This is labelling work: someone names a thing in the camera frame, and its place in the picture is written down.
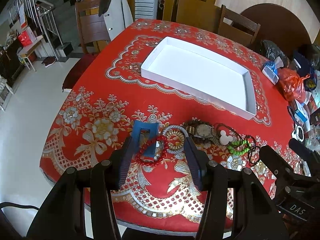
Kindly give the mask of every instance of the watch face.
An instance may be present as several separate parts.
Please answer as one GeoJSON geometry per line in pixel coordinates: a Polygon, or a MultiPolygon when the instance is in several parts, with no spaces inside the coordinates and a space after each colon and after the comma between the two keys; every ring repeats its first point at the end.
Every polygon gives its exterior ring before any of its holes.
{"type": "Polygon", "coordinates": [[[197,126],[196,128],[196,133],[200,136],[200,137],[208,137],[211,135],[211,127],[207,124],[200,124],[197,126]]]}

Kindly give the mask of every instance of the tiled floor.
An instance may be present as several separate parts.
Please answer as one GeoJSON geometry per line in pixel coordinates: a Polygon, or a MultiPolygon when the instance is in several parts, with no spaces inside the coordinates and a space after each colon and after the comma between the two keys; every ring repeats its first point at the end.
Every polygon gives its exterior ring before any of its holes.
{"type": "MultiPolygon", "coordinates": [[[[51,124],[68,95],[62,92],[62,83],[78,60],[70,58],[49,68],[35,62],[37,71],[23,71],[5,112],[0,112],[0,202],[40,207],[51,190],[39,161],[51,124]]],[[[3,211],[25,236],[36,211],[12,207],[3,211]]],[[[87,235],[92,237],[90,213],[85,215],[87,235]]]]}

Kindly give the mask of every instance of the screw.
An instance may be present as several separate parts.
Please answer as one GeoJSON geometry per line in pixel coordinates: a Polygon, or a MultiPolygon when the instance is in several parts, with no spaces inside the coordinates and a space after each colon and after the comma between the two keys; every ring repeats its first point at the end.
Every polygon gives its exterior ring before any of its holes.
{"type": "Polygon", "coordinates": [[[215,166],[218,165],[218,163],[217,163],[216,161],[214,161],[214,160],[211,160],[211,161],[209,161],[208,163],[209,163],[209,165],[210,165],[211,167],[215,167],[215,166]]]}
{"type": "Polygon", "coordinates": [[[290,193],[291,189],[288,186],[285,186],[284,190],[286,191],[286,193],[290,193]]]}
{"type": "Polygon", "coordinates": [[[109,161],[109,160],[103,160],[102,162],[101,162],[101,165],[102,166],[109,166],[111,164],[111,161],[109,161]]]}
{"type": "Polygon", "coordinates": [[[244,171],[244,173],[246,173],[246,174],[251,174],[251,173],[252,173],[252,170],[249,169],[249,168],[243,168],[243,171],[244,171]]]}
{"type": "Polygon", "coordinates": [[[76,171],[76,169],[74,168],[74,167],[69,167],[69,168],[67,168],[67,173],[68,174],[72,174],[72,173],[74,173],[76,171]]]}

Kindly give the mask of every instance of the floral tablecloth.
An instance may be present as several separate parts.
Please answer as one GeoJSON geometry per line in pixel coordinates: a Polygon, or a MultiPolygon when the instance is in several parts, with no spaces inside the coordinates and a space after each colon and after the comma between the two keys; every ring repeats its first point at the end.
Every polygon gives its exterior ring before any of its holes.
{"type": "MultiPolygon", "coordinates": [[[[70,166],[86,169],[107,159],[122,146],[134,120],[158,122],[162,130],[169,124],[197,118],[211,124],[223,122],[240,134],[251,134],[259,146],[270,145],[295,172],[301,173],[300,159],[287,145],[293,129],[287,102],[262,74],[265,61],[248,48],[214,33],[172,22],[138,20],[99,54],[70,92],[49,131],[40,167],[47,177],[57,181],[70,166]],[[182,91],[142,78],[141,64],[166,36],[205,47],[249,69],[256,116],[247,121],[182,91]]],[[[226,86],[232,85],[227,77],[225,82],[226,86]]],[[[241,170],[248,166],[246,156],[231,155],[225,147],[197,147],[226,168],[241,170]]],[[[272,173],[262,162],[252,170],[273,197],[276,186],[272,173]]],[[[90,204],[89,191],[85,193],[85,201],[90,204]]],[[[155,229],[195,232],[206,192],[199,192],[194,186],[181,153],[168,154],[155,168],[142,167],[132,160],[126,183],[112,196],[119,220],[155,229]]],[[[232,219],[232,215],[233,190],[229,189],[227,217],[232,219]]]]}

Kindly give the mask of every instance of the black cable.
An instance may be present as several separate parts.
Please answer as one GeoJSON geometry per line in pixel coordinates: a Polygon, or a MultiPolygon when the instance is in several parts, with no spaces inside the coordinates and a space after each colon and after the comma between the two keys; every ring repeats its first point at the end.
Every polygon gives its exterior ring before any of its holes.
{"type": "Polygon", "coordinates": [[[35,206],[25,206],[25,205],[12,203],[12,202],[2,202],[2,203],[0,203],[0,209],[2,209],[4,207],[16,207],[16,208],[25,208],[25,209],[29,209],[30,208],[30,209],[39,210],[39,208],[37,208],[35,206]]]}
{"type": "MultiPolygon", "coordinates": [[[[260,147],[257,145],[257,141],[255,140],[255,138],[251,135],[245,135],[244,138],[242,138],[242,136],[240,136],[240,134],[237,133],[232,127],[227,126],[224,123],[219,123],[217,125],[217,134],[219,134],[220,127],[225,127],[229,129],[231,132],[233,132],[238,137],[238,141],[240,142],[240,145],[242,145],[244,140],[247,141],[247,143],[245,144],[245,146],[249,149],[248,155],[247,155],[247,163],[249,164],[250,167],[257,165],[257,163],[260,161],[260,157],[258,157],[258,159],[255,162],[252,161],[254,152],[256,150],[260,150],[260,147]]],[[[239,145],[233,145],[232,143],[230,143],[230,145],[232,147],[239,147],[239,145]]]]}

